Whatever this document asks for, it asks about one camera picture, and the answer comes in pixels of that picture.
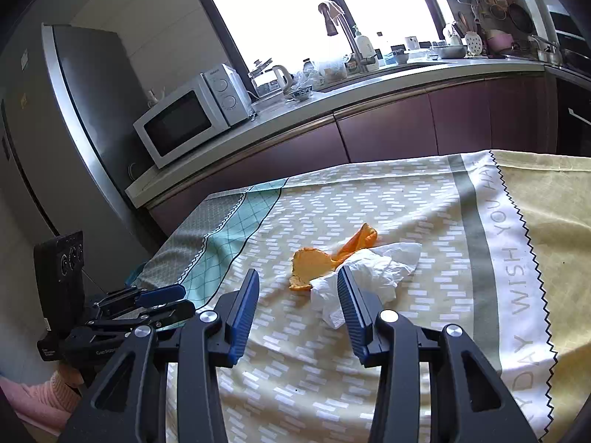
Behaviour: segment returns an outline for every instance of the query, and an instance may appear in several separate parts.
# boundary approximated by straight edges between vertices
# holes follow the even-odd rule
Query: pink cloth
[[[37,422],[40,426],[58,431],[64,429],[80,400],[58,371],[49,381],[34,386],[0,377],[0,387],[17,413],[27,417],[33,424]]]

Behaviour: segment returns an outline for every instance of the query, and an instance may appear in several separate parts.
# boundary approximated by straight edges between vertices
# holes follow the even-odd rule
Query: pink container
[[[496,35],[496,37],[489,38],[486,42],[493,52],[498,53],[501,50],[511,48],[513,45],[513,35],[509,33]]]

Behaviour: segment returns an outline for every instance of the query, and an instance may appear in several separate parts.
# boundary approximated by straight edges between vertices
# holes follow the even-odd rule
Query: blue gripper pad
[[[230,344],[228,360],[231,365],[235,365],[244,355],[248,334],[255,316],[258,296],[258,273],[250,269],[246,274],[246,278],[244,278],[226,320],[225,340]]]
[[[182,300],[187,291],[182,285],[169,285],[152,291],[145,291],[138,296],[136,306],[151,308],[171,301]]]
[[[373,321],[348,266],[339,271],[337,291],[353,353],[365,364],[369,357],[368,345],[373,340]]]

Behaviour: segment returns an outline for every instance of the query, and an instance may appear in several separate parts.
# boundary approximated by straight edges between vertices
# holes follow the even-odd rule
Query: microwave knob
[[[216,91],[224,91],[228,87],[228,82],[225,79],[217,79],[213,82]]]
[[[234,106],[236,106],[236,99],[234,97],[225,97],[222,100],[222,106],[226,109],[229,110],[230,108],[234,108]]]

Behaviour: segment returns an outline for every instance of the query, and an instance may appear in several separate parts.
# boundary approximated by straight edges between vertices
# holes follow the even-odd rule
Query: faucet
[[[549,45],[551,47],[554,47],[555,48],[555,51],[560,50],[560,47],[558,46],[558,44],[552,43],[551,41],[548,41],[545,38],[538,37],[538,35],[530,35],[529,38],[532,39],[532,40],[535,40],[536,43],[538,44],[538,47],[540,46],[540,42],[542,42],[542,43],[545,43],[546,45]]]
[[[326,35],[329,37],[334,37],[335,35],[337,35],[339,32],[336,29],[334,21],[330,17],[330,11],[329,11],[328,5],[326,3],[320,3],[318,5],[318,11],[321,12],[322,15],[324,16],[324,24],[326,25]],[[351,31],[351,28],[349,27],[349,24],[347,23],[347,20],[345,19],[345,15],[343,13],[338,13],[337,18],[343,28],[343,31],[345,32],[345,37],[347,37],[347,41],[349,42],[351,50],[353,51],[353,57],[354,57],[355,61],[357,62],[357,66],[359,67],[359,71],[361,73],[368,73],[369,70],[367,68],[367,65],[371,65],[371,64],[375,63],[375,55],[368,57],[368,58],[362,57],[361,51],[359,51],[359,46],[357,45],[357,42],[355,41],[355,37],[353,36],[353,32]]]

